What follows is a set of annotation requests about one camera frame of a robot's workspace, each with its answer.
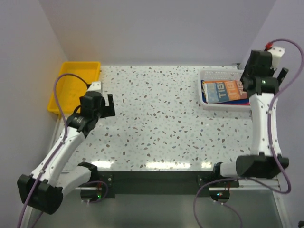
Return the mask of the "white orange patterned towel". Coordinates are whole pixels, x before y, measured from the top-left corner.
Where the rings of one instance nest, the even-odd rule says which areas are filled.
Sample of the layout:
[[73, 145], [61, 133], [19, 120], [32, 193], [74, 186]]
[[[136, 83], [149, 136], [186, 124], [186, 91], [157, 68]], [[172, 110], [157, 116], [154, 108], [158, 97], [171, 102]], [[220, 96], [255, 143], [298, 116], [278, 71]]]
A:
[[239, 80], [210, 81], [206, 84], [205, 94], [208, 104], [248, 99], [247, 93], [243, 91], [243, 84]]

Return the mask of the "pink microfiber towel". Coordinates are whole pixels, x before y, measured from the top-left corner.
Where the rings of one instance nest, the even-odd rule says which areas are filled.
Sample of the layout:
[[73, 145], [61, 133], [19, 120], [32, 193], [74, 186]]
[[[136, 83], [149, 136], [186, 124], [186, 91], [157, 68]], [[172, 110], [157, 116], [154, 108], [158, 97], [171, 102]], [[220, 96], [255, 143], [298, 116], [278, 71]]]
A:
[[244, 105], [244, 106], [250, 105], [248, 99], [232, 100], [232, 101], [222, 102], [219, 104], [220, 105]]

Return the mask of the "blue towel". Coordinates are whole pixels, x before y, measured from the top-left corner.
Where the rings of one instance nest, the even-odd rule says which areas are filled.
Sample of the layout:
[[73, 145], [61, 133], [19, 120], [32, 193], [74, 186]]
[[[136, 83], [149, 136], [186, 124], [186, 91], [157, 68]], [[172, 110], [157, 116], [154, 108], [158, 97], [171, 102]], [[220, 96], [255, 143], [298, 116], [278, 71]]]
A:
[[210, 83], [210, 81], [201, 80], [201, 83], [200, 83], [200, 85], [201, 85], [201, 93], [202, 93], [202, 101], [204, 103], [206, 103], [206, 104], [208, 103], [207, 96], [205, 94], [205, 87], [206, 87], [207, 83]]

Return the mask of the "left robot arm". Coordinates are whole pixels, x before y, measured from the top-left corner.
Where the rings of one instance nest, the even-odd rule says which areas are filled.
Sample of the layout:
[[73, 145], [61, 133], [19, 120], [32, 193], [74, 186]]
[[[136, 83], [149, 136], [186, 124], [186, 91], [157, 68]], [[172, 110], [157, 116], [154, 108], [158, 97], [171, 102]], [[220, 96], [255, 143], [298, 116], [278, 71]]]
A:
[[65, 127], [47, 157], [29, 175], [17, 180], [21, 201], [49, 215], [60, 207], [63, 198], [82, 184], [94, 186], [99, 181], [95, 165], [81, 162], [66, 178], [60, 174], [77, 147], [95, 128], [99, 119], [115, 116], [113, 95], [108, 94], [109, 104], [100, 92], [88, 91], [80, 97], [79, 113], [68, 117]]

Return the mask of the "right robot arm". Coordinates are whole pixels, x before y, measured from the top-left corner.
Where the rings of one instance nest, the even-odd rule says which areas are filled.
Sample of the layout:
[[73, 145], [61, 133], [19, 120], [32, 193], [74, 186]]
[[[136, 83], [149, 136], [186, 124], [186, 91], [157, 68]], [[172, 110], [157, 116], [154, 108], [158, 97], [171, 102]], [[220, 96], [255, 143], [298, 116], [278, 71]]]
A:
[[288, 70], [283, 68], [278, 78], [274, 72], [285, 53], [281, 47], [253, 50], [250, 53], [240, 81], [249, 99], [253, 139], [249, 155], [240, 155], [235, 162], [219, 162], [214, 165], [211, 180], [223, 186], [228, 178], [272, 179], [289, 165], [282, 157], [277, 139], [275, 95], [280, 79]]

